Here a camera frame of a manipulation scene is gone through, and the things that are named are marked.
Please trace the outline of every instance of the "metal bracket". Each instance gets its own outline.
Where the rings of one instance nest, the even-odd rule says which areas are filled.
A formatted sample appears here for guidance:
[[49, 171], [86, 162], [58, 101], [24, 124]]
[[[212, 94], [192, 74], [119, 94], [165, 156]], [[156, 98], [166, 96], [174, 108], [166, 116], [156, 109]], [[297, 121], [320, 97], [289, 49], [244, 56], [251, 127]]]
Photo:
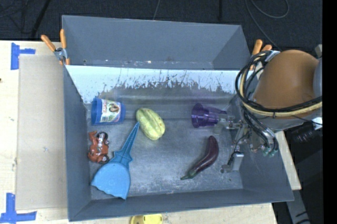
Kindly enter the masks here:
[[231, 156], [228, 164], [222, 165], [221, 166], [221, 173], [224, 172], [232, 172], [232, 171], [239, 171], [241, 162], [243, 160], [244, 153], [240, 152], [234, 152], [233, 155]]
[[222, 129], [239, 129], [242, 127], [242, 122], [234, 123], [235, 116], [230, 114], [219, 114], [219, 120], [214, 127], [214, 133], [220, 134]]

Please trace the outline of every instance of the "wire bundle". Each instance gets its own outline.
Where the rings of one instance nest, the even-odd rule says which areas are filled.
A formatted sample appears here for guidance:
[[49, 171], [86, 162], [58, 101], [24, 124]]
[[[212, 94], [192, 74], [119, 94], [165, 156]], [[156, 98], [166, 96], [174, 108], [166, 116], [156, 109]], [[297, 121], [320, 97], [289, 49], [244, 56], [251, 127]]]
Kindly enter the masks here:
[[[297, 104], [297, 105], [294, 105], [294, 106], [289, 106], [289, 107], [280, 108], [280, 109], [265, 108], [262, 105], [254, 102], [254, 101], [249, 100], [249, 97], [247, 95], [247, 90], [248, 90], [249, 86], [246, 85], [249, 69], [252, 65], [256, 66], [258, 64], [258, 62], [261, 62], [262, 67], [264, 68], [264, 65], [266, 64], [265, 59], [272, 52], [273, 51], [264, 51], [264, 52], [260, 52], [260, 53], [256, 54], [255, 56], [251, 57], [248, 64], [244, 68], [242, 68], [239, 71], [239, 73], [237, 74], [236, 79], [235, 79], [235, 89], [236, 89], [236, 92], [237, 92], [238, 96], [240, 97], [243, 105], [250, 112], [253, 112], [253, 113], [256, 113], [256, 114], [259, 114], [259, 115], [264, 115], [264, 116], [271, 116], [272, 118], [288, 117], [288, 116], [296, 117], [296, 115], [299, 115], [299, 114], [302, 114], [302, 113], [308, 113], [308, 112], [314, 111], [314, 110], [322, 107], [322, 96], [320, 96], [318, 98], [314, 98], [314, 99], [312, 99], [310, 101], [307, 101], [307, 102], [303, 102], [303, 103], [300, 103], [300, 104]], [[260, 71], [260, 69], [257, 70], [257, 71], [254, 70], [254, 73], [250, 77], [250, 80], [252, 80], [256, 76], [258, 71]]]

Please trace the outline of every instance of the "purple plastic cup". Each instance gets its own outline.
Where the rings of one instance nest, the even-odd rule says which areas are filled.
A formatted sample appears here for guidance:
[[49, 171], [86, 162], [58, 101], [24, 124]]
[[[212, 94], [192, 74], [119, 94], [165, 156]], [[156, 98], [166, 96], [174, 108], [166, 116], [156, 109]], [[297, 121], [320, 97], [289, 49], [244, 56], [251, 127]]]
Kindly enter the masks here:
[[195, 128], [200, 126], [214, 126], [219, 121], [219, 113], [227, 114], [220, 109], [197, 103], [192, 109], [192, 124]]

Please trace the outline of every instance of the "black carpet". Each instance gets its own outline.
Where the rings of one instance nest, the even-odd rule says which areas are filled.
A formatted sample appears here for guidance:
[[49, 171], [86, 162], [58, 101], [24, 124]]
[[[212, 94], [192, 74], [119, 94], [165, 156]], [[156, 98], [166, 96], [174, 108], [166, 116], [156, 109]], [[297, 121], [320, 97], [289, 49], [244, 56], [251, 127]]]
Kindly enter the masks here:
[[[322, 44], [323, 0], [51, 0], [36, 28], [46, 2], [0, 0], [0, 40], [40, 40], [45, 34], [59, 41], [61, 17], [68, 14], [241, 25], [250, 51], [258, 38], [275, 50], [295, 48], [313, 55], [317, 45]], [[306, 155], [318, 150], [308, 151], [308, 146], [297, 144], [291, 151], [298, 158], [306, 148]], [[310, 190], [311, 196], [322, 196], [322, 181], [311, 186], [315, 185], [318, 187]], [[308, 196], [305, 204], [321, 209], [318, 213], [308, 212], [312, 223], [317, 218], [317, 223], [323, 223], [322, 203], [306, 200]], [[282, 216], [286, 213], [284, 205], [275, 206], [280, 223], [290, 221], [289, 216]]]

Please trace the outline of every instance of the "wooden table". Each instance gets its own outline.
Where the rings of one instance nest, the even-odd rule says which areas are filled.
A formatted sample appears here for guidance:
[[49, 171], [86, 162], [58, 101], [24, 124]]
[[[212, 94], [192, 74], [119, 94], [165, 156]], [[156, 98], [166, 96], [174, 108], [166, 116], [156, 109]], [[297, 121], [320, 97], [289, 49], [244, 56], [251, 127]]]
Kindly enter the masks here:
[[[36, 51], [34, 55], [21, 54], [19, 56], [19, 70], [11, 70], [12, 42], [19, 45], [20, 49], [33, 48]], [[61, 47], [60, 43], [54, 44], [56, 47]], [[62, 167], [61, 170], [60, 167], [55, 170], [56, 168], [53, 166], [45, 165], [40, 161], [34, 161], [34, 155], [39, 156], [51, 153], [55, 144], [50, 144], [51, 148], [38, 146], [31, 147], [29, 150], [26, 150], [24, 147], [30, 146], [29, 144], [22, 145], [23, 142], [29, 143], [29, 136], [26, 139], [22, 138], [29, 131], [37, 132], [36, 135], [39, 133], [41, 135], [49, 133], [48, 137], [59, 135], [63, 138], [63, 98], [60, 99], [60, 96], [63, 97], [62, 80], [60, 81], [62, 79], [62, 67], [59, 65], [54, 54], [43, 42], [0, 41], [0, 46], [2, 48], [2, 52], [0, 53], [0, 125], [2, 126], [2, 131], [0, 132], [0, 212], [5, 212], [5, 197], [6, 193], [10, 192], [16, 194], [16, 210], [18, 213], [37, 211], [34, 223], [47, 221], [51, 221], [52, 223], [68, 223], [65, 182], [61, 179], [54, 182], [53, 177], [48, 180], [44, 176], [37, 177], [34, 180], [28, 177], [22, 178], [27, 171], [20, 167], [20, 165], [31, 165], [31, 167], [34, 167], [31, 170], [32, 173], [38, 170], [39, 173], [43, 174], [46, 172], [46, 169], [51, 175], [64, 172]], [[32, 122], [31, 118], [29, 118], [31, 121], [27, 121], [26, 117], [33, 116], [35, 112], [32, 108], [29, 108], [29, 105], [34, 107], [35, 104], [20, 99], [22, 92], [19, 88], [22, 88], [21, 86], [23, 85], [25, 86], [25, 90], [27, 90], [27, 86], [31, 86], [31, 90], [34, 93], [36, 92], [40, 104], [43, 104], [43, 101], [47, 101], [56, 107], [52, 115], [57, 118], [58, 124], [52, 125], [52, 121], [55, 121], [55, 118], [39, 118], [36, 122]], [[301, 184], [284, 133], [277, 133], [277, 139], [291, 187], [293, 190], [299, 190], [301, 189]], [[58, 150], [62, 151], [64, 145], [59, 144], [58, 146]], [[31, 197], [37, 195], [37, 193], [39, 193], [38, 199]], [[277, 223], [270, 203], [164, 213], [162, 215], [163, 223], [171, 224]], [[121, 217], [99, 220], [99, 223], [127, 224], [130, 223], [130, 219], [130, 217]], [[83, 223], [98, 222], [92, 220], [83, 221]]]

